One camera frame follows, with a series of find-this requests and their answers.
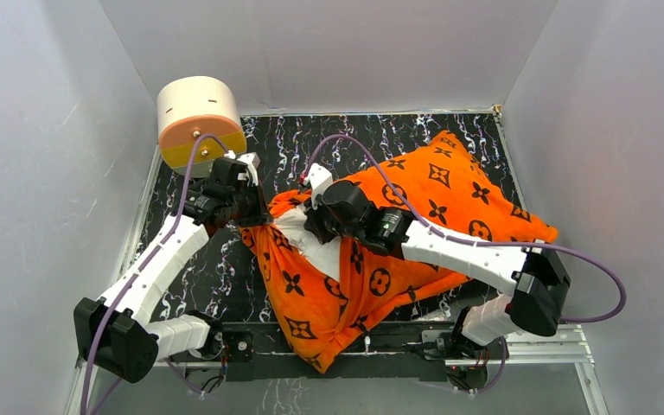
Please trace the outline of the white pillow insert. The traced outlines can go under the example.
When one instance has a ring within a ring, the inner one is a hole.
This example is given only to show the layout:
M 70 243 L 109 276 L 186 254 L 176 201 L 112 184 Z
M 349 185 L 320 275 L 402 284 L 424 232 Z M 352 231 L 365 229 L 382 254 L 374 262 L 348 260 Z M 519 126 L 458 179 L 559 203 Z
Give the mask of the white pillow insert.
M 273 225 L 320 273 L 340 282 L 341 238 L 320 243 L 317 237 L 304 228 L 307 217 L 301 207 L 294 207 L 281 214 Z

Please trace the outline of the orange patterned pillowcase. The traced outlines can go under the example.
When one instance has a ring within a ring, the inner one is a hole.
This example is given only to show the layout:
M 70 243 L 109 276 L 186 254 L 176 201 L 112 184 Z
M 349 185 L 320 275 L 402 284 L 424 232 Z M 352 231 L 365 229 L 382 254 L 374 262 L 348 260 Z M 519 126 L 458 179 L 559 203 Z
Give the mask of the orange patterned pillowcase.
M 399 306 L 470 279 L 408 260 L 409 228 L 433 224 L 472 241 L 554 242 L 555 227 L 509 201 L 450 131 L 314 195 L 287 191 L 271 221 L 242 227 L 291 350 L 318 373 Z

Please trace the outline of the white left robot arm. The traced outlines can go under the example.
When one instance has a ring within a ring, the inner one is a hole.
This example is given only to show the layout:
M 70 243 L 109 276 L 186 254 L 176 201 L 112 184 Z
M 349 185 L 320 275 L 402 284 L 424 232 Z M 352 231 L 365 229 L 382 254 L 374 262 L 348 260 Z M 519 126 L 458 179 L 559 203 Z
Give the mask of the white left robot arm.
M 220 355 L 221 325 L 200 312 L 153 322 L 151 316 L 185 265 L 229 222 L 263 225 L 270 220 L 259 180 L 259 156 L 226 154 L 210 175 L 186 191 L 183 208 L 169 214 L 136 263 L 92 300 L 73 311 L 80 358 L 137 383 L 157 361 L 192 352 L 203 360 Z

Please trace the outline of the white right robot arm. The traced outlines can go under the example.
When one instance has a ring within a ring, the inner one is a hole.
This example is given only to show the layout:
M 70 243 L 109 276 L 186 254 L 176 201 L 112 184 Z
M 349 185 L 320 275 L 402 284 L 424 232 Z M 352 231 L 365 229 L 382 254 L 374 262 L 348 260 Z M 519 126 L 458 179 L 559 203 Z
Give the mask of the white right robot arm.
M 461 311 L 451 342 L 462 357 L 476 357 L 515 332 L 557 333 L 571 280 L 542 244 L 490 245 L 421 220 L 412 210 L 376 207 L 350 181 L 307 184 L 311 202 L 305 228 L 322 243 L 350 237 L 379 257 L 435 265 L 497 290 L 497 297 Z

